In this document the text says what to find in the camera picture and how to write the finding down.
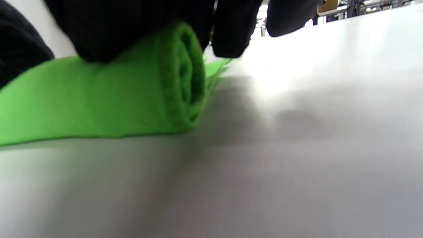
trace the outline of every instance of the rolled fabric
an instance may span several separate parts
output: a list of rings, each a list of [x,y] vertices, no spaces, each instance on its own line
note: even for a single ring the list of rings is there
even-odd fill
[[[202,48],[184,23],[144,38],[108,64],[48,61],[0,91],[0,145],[188,132],[228,62],[205,69]]]

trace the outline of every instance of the green fleece fabric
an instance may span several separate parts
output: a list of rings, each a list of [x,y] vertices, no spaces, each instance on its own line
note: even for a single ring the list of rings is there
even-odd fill
[[[79,57],[46,62],[0,91],[0,145],[188,132],[228,62],[205,67],[184,23],[143,39],[109,64]]]

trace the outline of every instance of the white surface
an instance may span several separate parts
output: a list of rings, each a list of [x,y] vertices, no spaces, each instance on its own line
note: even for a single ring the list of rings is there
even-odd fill
[[[189,135],[1,148],[0,237],[421,238],[422,38],[423,5],[263,37]]]

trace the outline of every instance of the gloved hand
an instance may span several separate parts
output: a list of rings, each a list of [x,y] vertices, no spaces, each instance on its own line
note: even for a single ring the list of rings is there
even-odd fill
[[[219,57],[237,58],[254,31],[262,0],[44,0],[57,24],[87,61],[107,62],[172,20],[192,26],[203,49],[213,30]],[[280,36],[302,27],[318,0],[270,0],[267,30]]]
[[[295,31],[317,10],[319,0],[270,0],[267,30],[276,37]],[[213,51],[216,56],[237,58],[250,42],[262,0],[219,0],[213,15],[214,0],[186,0],[178,10],[182,19],[197,33],[203,48],[213,29]]]

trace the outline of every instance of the black glove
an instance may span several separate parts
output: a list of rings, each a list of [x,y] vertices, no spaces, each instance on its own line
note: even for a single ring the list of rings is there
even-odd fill
[[[261,0],[44,0],[80,56],[109,61],[172,20],[192,26],[203,49],[213,30],[214,53],[239,57],[252,35]],[[318,0],[270,0],[267,29],[280,36],[302,27]]]
[[[27,69],[53,58],[25,17],[0,0],[0,88]]]

